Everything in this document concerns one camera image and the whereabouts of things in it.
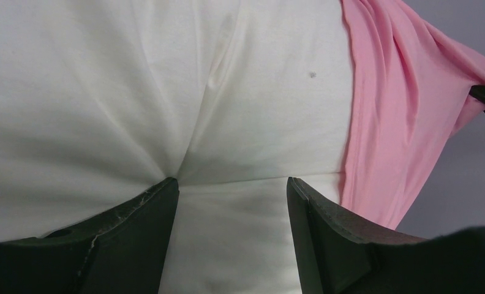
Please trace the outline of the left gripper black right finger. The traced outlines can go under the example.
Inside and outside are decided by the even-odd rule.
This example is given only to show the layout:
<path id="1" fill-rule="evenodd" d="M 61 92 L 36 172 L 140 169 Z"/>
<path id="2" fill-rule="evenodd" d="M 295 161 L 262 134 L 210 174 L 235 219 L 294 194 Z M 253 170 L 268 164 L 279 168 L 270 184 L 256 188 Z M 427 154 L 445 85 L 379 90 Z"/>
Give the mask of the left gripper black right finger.
<path id="1" fill-rule="evenodd" d="M 287 181 L 287 204 L 303 293 L 485 293 L 485 227 L 406 235 L 299 178 Z"/>

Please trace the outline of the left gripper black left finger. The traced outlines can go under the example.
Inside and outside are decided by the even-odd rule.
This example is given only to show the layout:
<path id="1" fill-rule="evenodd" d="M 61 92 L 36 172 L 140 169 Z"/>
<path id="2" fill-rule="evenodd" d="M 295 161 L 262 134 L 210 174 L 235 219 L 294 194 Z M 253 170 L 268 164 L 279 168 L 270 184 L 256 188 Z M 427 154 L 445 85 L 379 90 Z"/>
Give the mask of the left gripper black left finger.
<path id="1" fill-rule="evenodd" d="M 157 293 L 178 198 L 167 178 L 43 238 L 0 242 L 0 293 Z"/>

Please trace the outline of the pink floral pillowcase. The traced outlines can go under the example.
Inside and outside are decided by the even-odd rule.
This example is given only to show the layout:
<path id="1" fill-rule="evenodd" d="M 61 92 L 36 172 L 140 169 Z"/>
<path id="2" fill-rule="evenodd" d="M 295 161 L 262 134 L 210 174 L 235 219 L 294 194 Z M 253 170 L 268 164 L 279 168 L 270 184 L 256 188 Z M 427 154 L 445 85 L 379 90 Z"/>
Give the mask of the pink floral pillowcase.
<path id="1" fill-rule="evenodd" d="M 354 63 L 341 205 L 395 229 L 448 139 L 485 110 L 485 56 L 402 1 L 343 1 Z"/>

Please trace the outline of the white pillow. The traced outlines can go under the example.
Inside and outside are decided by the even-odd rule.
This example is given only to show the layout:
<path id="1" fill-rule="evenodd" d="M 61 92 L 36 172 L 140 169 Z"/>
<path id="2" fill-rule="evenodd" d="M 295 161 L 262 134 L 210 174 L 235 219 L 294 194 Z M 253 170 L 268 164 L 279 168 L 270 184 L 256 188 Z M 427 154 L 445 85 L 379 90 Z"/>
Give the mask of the white pillow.
<path id="1" fill-rule="evenodd" d="M 300 293 L 289 177 L 338 201 L 340 1 L 0 1 L 0 241 L 174 177 L 161 293 Z"/>

